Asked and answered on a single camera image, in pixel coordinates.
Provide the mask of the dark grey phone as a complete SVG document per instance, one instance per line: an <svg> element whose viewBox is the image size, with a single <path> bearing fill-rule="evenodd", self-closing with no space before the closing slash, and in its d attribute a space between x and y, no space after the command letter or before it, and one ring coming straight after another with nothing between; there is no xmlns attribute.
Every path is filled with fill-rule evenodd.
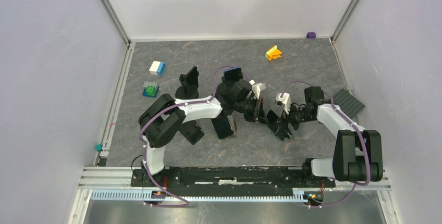
<svg viewBox="0 0 442 224"><path fill-rule="evenodd" d="M221 139L235 135L235 123L232 116L221 116L211 119L217 137Z"/></svg>

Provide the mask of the dark blue edged phone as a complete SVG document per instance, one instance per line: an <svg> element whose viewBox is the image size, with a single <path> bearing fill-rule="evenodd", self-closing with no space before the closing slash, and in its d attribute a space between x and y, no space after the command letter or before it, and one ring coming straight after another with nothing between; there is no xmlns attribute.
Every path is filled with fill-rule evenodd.
<svg viewBox="0 0 442 224"><path fill-rule="evenodd" d="M222 77L223 82L237 82L240 79L243 79L242 69L240 67L226 69Z"/></svg>

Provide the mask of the black folding desk stand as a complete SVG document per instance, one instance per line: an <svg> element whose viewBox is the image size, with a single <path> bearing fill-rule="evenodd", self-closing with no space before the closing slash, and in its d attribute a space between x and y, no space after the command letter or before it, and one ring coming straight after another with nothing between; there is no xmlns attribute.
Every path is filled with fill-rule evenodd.
<svg viewBox="0 0 442 224"><path fill-rule="evenodd" d="M179 128L179 132L192 145L195 145L200 139L204 137L204 133L201 127L197 124L196 120L191 120L183 123Z"/></svg>

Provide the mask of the black phone light blue edge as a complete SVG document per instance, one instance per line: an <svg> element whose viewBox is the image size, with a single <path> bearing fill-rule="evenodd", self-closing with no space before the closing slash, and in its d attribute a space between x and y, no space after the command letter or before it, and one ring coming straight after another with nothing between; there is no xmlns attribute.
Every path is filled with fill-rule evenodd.
<svg viewBox="0 0 442 224"><path fill-rule="evenodd" d="M181 86L191 87L194 86L199 88L199 80L198 80L199 72L197 66L193 66L187 74L181 74L179 81Z"/></svg>

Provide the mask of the black front phone stand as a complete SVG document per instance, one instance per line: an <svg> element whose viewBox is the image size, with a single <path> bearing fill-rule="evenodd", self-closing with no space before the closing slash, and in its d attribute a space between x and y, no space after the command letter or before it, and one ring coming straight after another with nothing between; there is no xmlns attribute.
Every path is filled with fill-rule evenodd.
<svg viewBox="0 0 442 224"><path fill-rule="evenodd" d="M180 86L175 93L177 99L197 99L199 97L198 88Z"/></svg>

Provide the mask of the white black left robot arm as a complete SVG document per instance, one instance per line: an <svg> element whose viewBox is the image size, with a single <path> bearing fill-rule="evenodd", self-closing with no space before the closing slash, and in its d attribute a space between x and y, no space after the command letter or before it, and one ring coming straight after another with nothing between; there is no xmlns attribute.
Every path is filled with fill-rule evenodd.
<svg viewBox="0 0 442 224"><path fill-rule="evenodd" d="M197 99L172 98L161 95L139 118L139 139L143 142L144 180L151 186L163 182L165 146L177 132L195 144L203 137L197 126L199 119L212 119L214 122L228 120L233 112L243 114L246 121L265 123L260 93L266 88L264 83L254 80L223 81L213 95Z"/></svg>

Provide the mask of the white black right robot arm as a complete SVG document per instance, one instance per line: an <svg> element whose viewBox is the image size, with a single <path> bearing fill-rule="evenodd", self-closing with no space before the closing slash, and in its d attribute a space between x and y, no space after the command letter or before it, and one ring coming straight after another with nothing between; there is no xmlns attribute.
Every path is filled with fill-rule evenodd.
<svg viewBox="0 0 442 224"><path fill-rule="evenodd" d="M319 86L304 90L305 103L297 105L290 94L280 92L276 103L283 106L277 119L278 129L289 137L287 125L297 130L301 123L317 121L336 138L331 158L308 158L301 172L307 186L315 186L322 177L367 185L383 178L382 138L378 131L358 125L334 103Z"/></svg>

